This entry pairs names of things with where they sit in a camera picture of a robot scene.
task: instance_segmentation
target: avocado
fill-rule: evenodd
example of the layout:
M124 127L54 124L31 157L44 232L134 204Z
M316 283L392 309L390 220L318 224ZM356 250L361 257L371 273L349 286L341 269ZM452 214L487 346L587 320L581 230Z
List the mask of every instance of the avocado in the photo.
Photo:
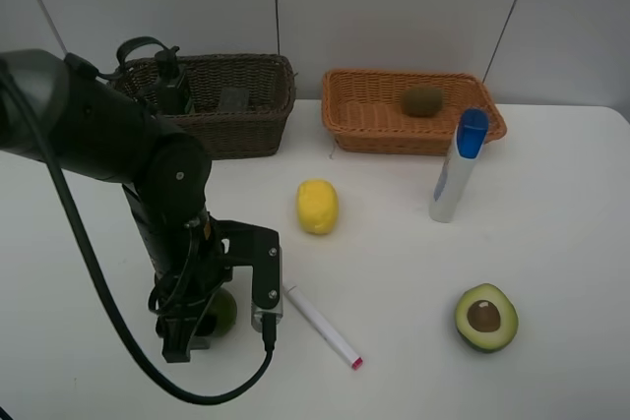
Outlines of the avocado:
M492 353L514 339L519 317L512 302L498 287L482 284L466 291L457 303L455 325L472 348Z

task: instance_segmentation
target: kiwi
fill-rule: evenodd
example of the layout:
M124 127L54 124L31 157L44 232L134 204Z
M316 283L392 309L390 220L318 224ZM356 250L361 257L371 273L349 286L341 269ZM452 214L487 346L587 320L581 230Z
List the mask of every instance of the kiwi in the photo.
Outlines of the kiwi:
M403 112L411 117L432 117L442 110L442 90L415 87L403 92Z

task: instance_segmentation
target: lemon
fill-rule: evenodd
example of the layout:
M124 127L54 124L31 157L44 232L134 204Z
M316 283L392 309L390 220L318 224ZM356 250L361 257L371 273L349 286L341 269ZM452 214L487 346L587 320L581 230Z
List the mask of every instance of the lemon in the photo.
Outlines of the lemon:
M309 179L297 189L297 218L304 231L330 233L337 223L339 200L333 185L323 179Z

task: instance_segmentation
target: marker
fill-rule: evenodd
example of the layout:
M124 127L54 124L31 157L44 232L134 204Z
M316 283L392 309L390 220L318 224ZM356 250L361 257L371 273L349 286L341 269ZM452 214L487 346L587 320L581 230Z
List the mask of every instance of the marker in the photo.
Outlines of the marker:
M347 344L347 341L336 331L328 320L320 314L313 304L300 292L297 285L287 279L283 280L284 295L313 328L328 341L328 344L346 360L351 368L356 371L363 365L363 359Z

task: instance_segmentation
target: dark brown wicker basket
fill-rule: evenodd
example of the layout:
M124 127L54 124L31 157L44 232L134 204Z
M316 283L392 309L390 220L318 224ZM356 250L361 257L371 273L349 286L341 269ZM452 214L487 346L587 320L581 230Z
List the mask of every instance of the dark brown wicker basket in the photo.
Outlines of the dark brown wicker basket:
M274 154L295 102L293 70L276 54L213 54L181 56L190 81L195 113L165 115L197 138L211 159ZM129 61L129 72L111 85L129 96L156 81L154 59ZM249 90L245 112L217 112L223 88ZM147 100L156 104L150 93Z

